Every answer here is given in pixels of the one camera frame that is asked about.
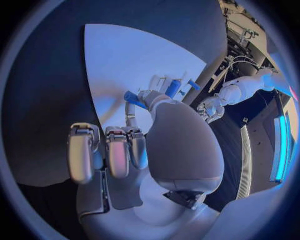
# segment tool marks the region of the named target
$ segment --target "white panel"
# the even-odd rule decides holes
[[[125,126],[124,93],[138,94],[153,87],[151,81],[169,77],[195,81],[205,63],[184,48],[157,35],[138,29],[86,24],[85,66],[91,96],[102,127]],[[179,94],[175,97],[182,100]],[[136,107],[138,126],[147,133],[152,125],[148,111]]]

